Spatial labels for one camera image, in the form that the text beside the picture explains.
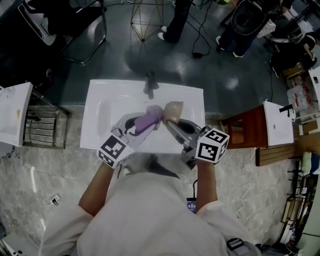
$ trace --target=white cube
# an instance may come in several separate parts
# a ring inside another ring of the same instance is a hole
[[[96,150],[96,155],[111,168],[121,165],[135,153],[133,148],[125,144],[111,131],[107,131],[101,141],[103,143]]]
[[[226,152],[229,137],[218,129],[211,129],[198,140],[195,158],[216,164]]]

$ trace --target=dark jeans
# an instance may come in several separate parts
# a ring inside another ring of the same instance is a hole
[[[163,175],[163,176],[170,176],[170,177],[174,177],[174,178],[179,178],[178,175],[176,175],[175,173],[173,173],[172,171],[167,170],[166,168],[164,168],[163,166],[161,166],[158,162],[156,161],[152,161],[149,165],[149,172],[153,173],[153,174],[158,174],[158,175]]]
[[[189,9],[193,0],[176,0],[174,17],[163,34],[164,40],[170,43],[177,43],[188,18]]]
[[[228,46],[231,45],[231,43],[235,40],[236,46],[234,49],[234,53],[238,56],[243,56],[250,48],[260,30],[261,29],[257,29],[257,31],[250,35],[240,35],[234,30],[231,23],[229,23],[228,27],[221,35],[219,45],[221,46],[221,48],[226,50]]]

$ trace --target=metal chair leg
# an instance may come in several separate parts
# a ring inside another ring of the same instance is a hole
[[[63,56],[63,52],[64,50],[71,44],[71,42],[74,41],[75,38],[72,38],[71,40],[69,40],[65,47],[62,49],[61,51],[61,56],[65,59],[65,60],[68,60],[68,61],[71,61],[71,62],[74,62],[74,63],[77,63],[77,64],[80,64],[80,65],[84,65],[86,64],[90,59],[91,57],[95,54],[95,52],[99,49],[99,47],[102,45],[102,43],[106,40],[106,36],[107,36],[107,24],[106,24],[106,17],[105,17],[105,7],[104,7],[104,1],[103,0],[96,0],[90,4],[88,4],[86,7],[80,9],[77,11],[80,12],[82,11],[83,9],[93,5],[95,2],[99,2],[100,5],[101,5],[101,11],[102,11],[102,23],[103,23],[103,31],[104,31],[104,35],[101,39],[101,41],[98,43],[98,45],[96,46],[96,48],[91,52],[91,54],[85,59],[85,60],[78,60],[78,59],[74,59],[74,58],[70,58],[70,57],[66,57],[66,56]]]

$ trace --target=gold geometric stand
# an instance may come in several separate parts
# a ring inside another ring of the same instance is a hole
[[[133,2],[132,14],[131,14],[131,27],[140,38],[141,41],[147,40],[154,32],[157,31],[158,28],[163,26],[164,21],[164,0],[154,0],[154,4],[148,3],[148,5],[154,5],[153,11],[149,17],[148,21],[143,21],[141,19],[141,6],[144,5],[144,0],[140,0],[139,2]],[[158,22],[151,22],[152,18],[157,18]]]

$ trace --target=metal wire frame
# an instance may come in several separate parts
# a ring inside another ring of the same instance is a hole
[[[61,51],[61,56],[68,60],[68,61],[71,61],[71,62],[74,62],[74,63],[78,63],[80,65],[84,65],[86,64],[90,59],[91,57],[95,54],[95,52],[99,49],[99,47],[102,45],[102,43],[106,40],[106,36],[107,36],[107,24],[106,24],[106,17],[105,17],[105,7],[104,7],[104,1],[103,0],[96,0],[96,1],[93,1],[92,3],[89,3],[87,4],[85,7],[79,9],[78,11],[76,11],[75,13],[78,14],[80,13],[81,11],[83,11],[84,9],[92,6],[93,4],[95,4],[96,2],[99,2],[100,5],[101,5],[101,11],[102,11],[102,24],[103,24],[103,37],[101,39],[101,41],[98,43],[98,45],[96,46],[96,48],[90,53],[90,55],[85,59],[85,60],[78,60],[78,59],[74,59],[74,58],[70,58],[70,57],[66,57],[63,55],[63,52],[65,51],[65,49],[74,41],[74,39],[76,37],[72,37],[67,43],[66,45],[64,46],[64,48],[62,49]]]
[[[158,0],[154,0],[154,1],[155,1],[155,8],[153,9],[152,14],[150,15],[149,21],[141,21],[140,7],[141,7],[143,0],[140,0],[138,3],[133,2],[130,24],[131,24],[131,27],[133,28],[134,32],[136,33],[136,35],[139,37],[139,39],[141,41],[147,40],[151,35],[153,35],[153,33],[155,33],[157,31],[158,28],[161,28],[164,23],[164,0],[161,0],[161,4],[158,4]],[[157,10],[157,13],[158,13],[158,16],[160,19],[160,24],[150,23],[151,18],[153,17],[153,14],[155,13],[155,10]],[[137,12],[139,13],[139,21],[133,21],[134,16],[136,15]],[[140,33],[137,30],[137,28],[135,27],[135,25],[140,25],[140,29],[141,29]],[[144,33],[143,33],[142,25],[147,25]],[[154,30],[152,30],[149,34],[147,34],[149,26],[154,26],[156,28]]]

